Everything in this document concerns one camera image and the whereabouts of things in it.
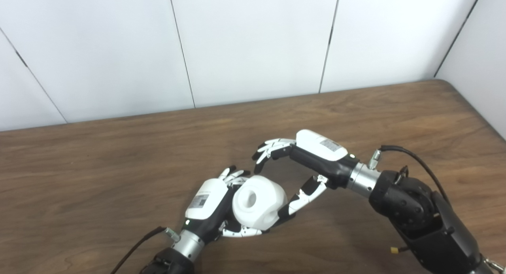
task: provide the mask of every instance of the black cable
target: black cable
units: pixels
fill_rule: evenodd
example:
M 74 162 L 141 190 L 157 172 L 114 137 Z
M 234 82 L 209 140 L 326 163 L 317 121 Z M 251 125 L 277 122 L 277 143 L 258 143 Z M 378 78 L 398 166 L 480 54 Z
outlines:
M 438 186 L 438 189 L 441 192 L 441 196 L 443 196 L 444 200 L 451 206 L 450 200 L 448 199 L 448 196 L 446 195 L 446 192 L 444 191 L 443 186 L 441 186 L 439 179 L 432 172 L 432 170 L 430 170 L 430 168 L 427 166 L 427 164 L 425 164 L 425 162 L 423 162 L 423 160 L 421 160 L 421 158 L 418 157 L 418 155 L 416 155 L 412 151 L 409 151 L 409 150 L 403 148 L 402 146 L 381 146 L 379 148 L 379 150 L 380 151 L 389 151 L 389 150 L 400 151 L 401 153 L 406 153 L 406 154 L 410 155 L 412 158 L 414 158 L 423 167 L 423 169 L 425 169 L 425 171 L 429 174 L 429 176 L 432 178 L 432 180 L 434 181 L 436 186 Z
M 152 238 L 153 236 L 163 232 L 164 230 L 166 230 L 167 228 L 166 227 L 157 227 L 156 229 L 154 229 L 153 231 L 150 231 L 148 232 L 148 234 L 146 234 L 144 236 L 144 238 L 142 238 L 141 240 L 139 240 L 138 243 L 136 243 L 134 245 L 134 247 L 132 247 L 132 249 L 130 249 L 130 251 L 128 251 L 128 253 L 121 259 L 119 260 L 119 263 L 118 265 L 116 265 L 116 267 L 114 267 L 114 269 L 112 269 L 111 271 L 111 274 L 115 274 L 119 267 L 121 267 L 121 265 L 123 265 L 123 263 L 130 257 L 130 255 L 137 249 L 137 247 L 139 247 L 143 242 L 145 242 L 146 240 Z

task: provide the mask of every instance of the white wall panel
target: white wall panel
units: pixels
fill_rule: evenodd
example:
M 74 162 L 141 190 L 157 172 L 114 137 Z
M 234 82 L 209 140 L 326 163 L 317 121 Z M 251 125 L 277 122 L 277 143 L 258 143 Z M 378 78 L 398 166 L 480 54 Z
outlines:
M 317 93 L 336 0 L 172 0 L 195 104 Z
M 64 123 L 56 107 L 0 32 L 0 130 Z
M 475 0 L 339 0 L 322 92 L 432 78 Z
M 450 82 L 506 139 L 506 0 L 478 0 L 437 78 Z
M 0 27 L 68 121 L 193 107 L 170 0 L 0 0 Z

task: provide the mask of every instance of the barcode label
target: barcode label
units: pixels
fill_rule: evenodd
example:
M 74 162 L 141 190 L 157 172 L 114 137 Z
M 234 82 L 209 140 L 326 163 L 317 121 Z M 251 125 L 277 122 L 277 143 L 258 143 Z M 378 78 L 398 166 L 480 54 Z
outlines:
M 322 141 L 320 142 L 320 144 L 321 144 L 322 146 L 324 146 L 324 147 L 326 147 L 326 148 L 328 148 L 328 149 L 332 150 L 332 151 L 336 151 L 336 150 L 338 150 L 338 149 L 340 149 L 340 148 L 341 148 L 341 146 L 340 146 L 340 145 L 338 145 L 337 143 L 335 143 L 334 141 L 331 141 L 331 140 L 329 140 L 329 139 L 322 140 Z
M 190 206 L 188 207 L 188 209 L 190 209 L 190 208 L 197 208 L 197 209 L 203 208 L 204 204 L 208 200 L 208 197 L 209 197 L 209 194 L 195 196 L 193 198 L 193 200 L 191 201 Z

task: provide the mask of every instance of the brown wood surface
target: brown wood surface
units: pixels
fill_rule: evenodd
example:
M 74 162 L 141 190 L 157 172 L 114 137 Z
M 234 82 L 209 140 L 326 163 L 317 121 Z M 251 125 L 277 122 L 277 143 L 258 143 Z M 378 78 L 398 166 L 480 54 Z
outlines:
M 179 229 L 199 186 L 257 146 L 309 128 L 367 161 L 381 144 L 418 153 L 482 253 L 506 263 L 506 143 L 444 81 L 425 81 L 0 133 L 0 273 L 107 274 L 158 225 Z M 406 155 L 379 169 L 434 184 Z M 313 174 L 280 159 L 262 173 L 292 196 Z M 168 245 L 156 236 L 119 273 Z M 427 273 L 367 200 L 327 191 L 264 236 L 221 238 L 197 262 L 217 273 Z

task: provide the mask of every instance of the cable connector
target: cable connector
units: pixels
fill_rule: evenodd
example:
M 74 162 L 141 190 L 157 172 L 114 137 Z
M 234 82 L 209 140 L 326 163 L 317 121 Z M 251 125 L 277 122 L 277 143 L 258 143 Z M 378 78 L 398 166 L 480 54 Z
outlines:
M 407 250 L 410 250 L 410 248 L 407 247 L 407 246 L 404 246 L 404 247 L 390 247 L 390 252 L 393 253 L 393 254 L 399 254 L 399 253 L 407 251 Z
M 369 164 L 367 164 L 367 168 L 369 169 L 376 169 L 376 166 L 378 165 L 378 162 L 380 161 L 381 157 L 381 150 L 377 149 L 372 154 L 371 159 L 369 160 Z
M 506 274 L 506 267 L 500 265 L 499 263 L 496 263 L 488 258 L 485 259 L 485 263 L 488 265 L 488 267 L 499 272 L 499 274 Z
M 172 238 L 172 240 L 174 240 L 175 243 L 177 243 L 177 242 L 179 242 L 179 240 L 181 240 L 181 236 L 179 234 L 177 234 L 175 231 L 173 231 L 170 227 L 165 229 L 165 234 L 167 236 L 169 236 L 170 238 Z

